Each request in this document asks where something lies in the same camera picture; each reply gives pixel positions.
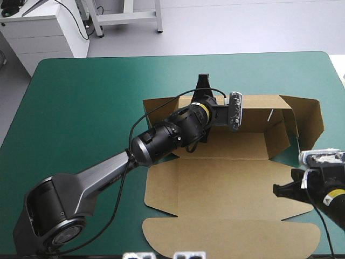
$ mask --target cardboard box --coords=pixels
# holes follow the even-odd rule
[[[147,111],[169,98],[144,100]],[[217,97],[219,104],[223,98]],[[191,96],[151,114],[149,124],[191,102]],[[145,203],[176,217],[146,219],[143,232],[160,254],[206,251],[214,258],[307,258],[320,231],[307,223],[281,220],[312,206],[277,198],[273,184],[291,181],[291,167],[270,161],[298,137],[301,150],[311,149],[323,132],[317,100],[290,96],[244,96],[239,132],[213,127],[208,143],[194,153],[152,166]]]

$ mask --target white cabinet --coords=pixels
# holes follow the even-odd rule
[[[22,17],[37,0],[27,0],[20,12],[0,17],[0,32],[32,76],[37,64],[46,58],[85,58],[89,40],[79,33],[71,14],[50,0]],[[84,37],[87,36],[75,1],[62,1],[74,14]]]

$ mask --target green table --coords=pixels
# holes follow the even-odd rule
[[[142,100],[192,89],[199,73],[209,73],[211,86],[226,93],[236,90],[320,100],[326,131],[315,148],[345,149],[345,91],[323,52],[44,60],[0,149],[0,254],[15,253],[12,229],[28,189],[47,176],[77,173],[122,151],[131,125],[143,113]],[[137,133],[146,128],[143,122]],[[298,166],[297,154],[293,142],[274,160]],[[152,250],[143,236],[142,221],[169,215],[144,205],[146,172],[138,168],[128,175],[115,222],[76,254]],[[116,183],[100,195],[95,215],[69,248],[105,224],[118,187]],[[314,212],[291,220],[321,225]],[[335,251],[345,253],[343,231],[327,222]],[[327,254],[320,229],[323,236],[315,253]]]

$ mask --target yellow ring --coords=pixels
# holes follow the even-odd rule
[[[210,112],[209,112],[209,109],[207,109],[207,107],[201,103],[191,103],[192,105],[198,105],[200,106],[202,109],[204,109],[204,111],[206,112],[207,114],[207,122],[209,122],[210,120]]]

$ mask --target white clip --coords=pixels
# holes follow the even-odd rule
[[[154,253],[124,253],[122,259],[157,259]]]

